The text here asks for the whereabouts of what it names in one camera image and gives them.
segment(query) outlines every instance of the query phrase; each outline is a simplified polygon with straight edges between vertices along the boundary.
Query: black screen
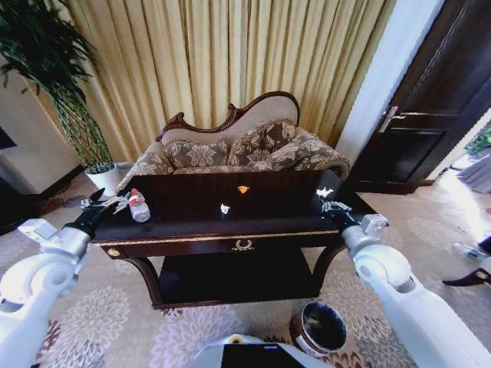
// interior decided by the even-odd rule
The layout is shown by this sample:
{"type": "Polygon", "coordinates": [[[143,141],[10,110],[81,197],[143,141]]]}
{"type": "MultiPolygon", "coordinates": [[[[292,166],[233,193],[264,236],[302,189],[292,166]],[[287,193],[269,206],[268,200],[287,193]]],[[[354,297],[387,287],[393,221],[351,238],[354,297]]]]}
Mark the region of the black screen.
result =
{"type": "Polygon", "coordinates": [[[304,368],[276,343],[230,344],[223,347],[222,368],[255,366],[304,368]]]}

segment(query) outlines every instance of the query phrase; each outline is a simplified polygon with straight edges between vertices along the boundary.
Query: green leaves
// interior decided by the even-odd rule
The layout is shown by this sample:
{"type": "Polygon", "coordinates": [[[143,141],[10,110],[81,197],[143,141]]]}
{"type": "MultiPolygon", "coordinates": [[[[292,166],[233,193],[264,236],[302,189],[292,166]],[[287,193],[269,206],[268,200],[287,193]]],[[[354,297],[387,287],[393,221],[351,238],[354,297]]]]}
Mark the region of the green leaves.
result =
{"type": "Polygon", "coordinates": [[[35,82],[37,94],[40,88],[45,90],[82,165],[89,173],[103,173],[114,164],[100,127],[81,102],[85,95],[77,85],[91,77],[79,63],[94,62],[94,54],[85,38],[70,22],[60,19],[58,12],[44,0],[1,0],[0,53],[7,63],[0,73],[4,86],[8,73],[16,70],[35,82]]]}
{"type": "Polygon", "coordinates": [[[491,146],[491,123],[487,123],[477,137],[467,145],[466,149],[469,150],[471,154],[476,155],[480,150],[488,146],[491,146]]]}
{"type": "Polygon", "coordinates": [[[79,65],[94,61],[91,46],[59,10],[43,0],[2,0],[0,3],[0,53],[7,59],[1,73],[17,70],[54,99],[62,94],[85,100],[80,79],[90,75],[79,65]]]}

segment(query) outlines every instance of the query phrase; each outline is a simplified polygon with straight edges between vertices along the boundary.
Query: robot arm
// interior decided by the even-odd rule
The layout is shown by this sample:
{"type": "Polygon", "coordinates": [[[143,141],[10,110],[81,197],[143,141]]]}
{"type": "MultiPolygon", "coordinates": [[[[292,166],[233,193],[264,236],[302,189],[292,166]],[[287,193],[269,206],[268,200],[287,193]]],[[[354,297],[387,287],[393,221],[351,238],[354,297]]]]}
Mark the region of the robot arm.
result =
{"type": "Polygon", "coordinates": [[[85,200],[82,215],[59,231],[39,218],[19,228],[41,248],[39,254],[9,268],[0,283],[1,367],[33,364],[48,332],[49,311],[75,286],[98,223],[106,213],[126,205],[127,198],[122,197],[97,202],[102,191],[85,200]]]}
{"type": "Polygon", "coordinates": [[[418,366],[485,367],[491,354],[441,297],[428,291],[398,250],[380,244],[387,224],[367,215],[361,224],[350,208],[327,202],[323,213],[336,224],[363,282],[381,299],[390,325],[418,366]]]}

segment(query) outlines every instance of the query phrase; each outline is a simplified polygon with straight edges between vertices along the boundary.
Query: dark wooden table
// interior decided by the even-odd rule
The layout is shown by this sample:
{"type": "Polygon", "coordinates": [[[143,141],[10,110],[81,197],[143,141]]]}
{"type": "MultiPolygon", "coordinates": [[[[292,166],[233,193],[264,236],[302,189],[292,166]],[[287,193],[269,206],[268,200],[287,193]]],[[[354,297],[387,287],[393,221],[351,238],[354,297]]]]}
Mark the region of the dark wooden table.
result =
{"type": "Polygon", "coordinates": [[[150,220],[137,223],[124,209],[92,243],[138,268],[155,309],[317,297],[344,243],[320,216],[316,190],[333,189],[330,198],[358,220],[374,213],[329,170],[135,176],[131,187],[145,195],[150,220]],[[325,247],[313,272],[307,247],[325,247]],[[165,256],[160,274],[152,256],[165,256]]]}

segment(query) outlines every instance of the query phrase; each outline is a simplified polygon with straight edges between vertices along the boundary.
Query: dark wooden door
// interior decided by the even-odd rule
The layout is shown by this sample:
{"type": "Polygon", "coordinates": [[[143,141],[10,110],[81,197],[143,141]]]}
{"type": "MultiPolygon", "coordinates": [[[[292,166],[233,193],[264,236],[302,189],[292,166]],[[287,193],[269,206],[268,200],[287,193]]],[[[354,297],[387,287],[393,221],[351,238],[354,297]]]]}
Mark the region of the dark wooden door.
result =
{"type": "Polygon", "coordinates": [[[491,1],[445,2],[350,183],[414,192],[491,106],[490,77],[491,1]]]}

